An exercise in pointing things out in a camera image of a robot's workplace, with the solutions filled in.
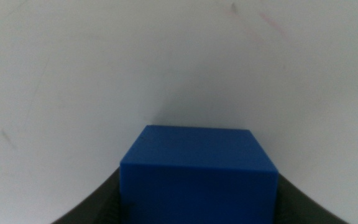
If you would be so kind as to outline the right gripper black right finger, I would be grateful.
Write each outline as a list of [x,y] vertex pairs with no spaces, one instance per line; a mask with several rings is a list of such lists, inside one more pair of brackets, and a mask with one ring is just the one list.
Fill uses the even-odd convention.
[[348,224],[279,174],[274,224]]

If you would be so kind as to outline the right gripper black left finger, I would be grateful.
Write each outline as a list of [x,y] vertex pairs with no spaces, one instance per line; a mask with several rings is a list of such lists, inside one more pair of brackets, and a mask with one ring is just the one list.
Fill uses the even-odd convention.
[[52,224],[120,223],[119,168],[92,194]]

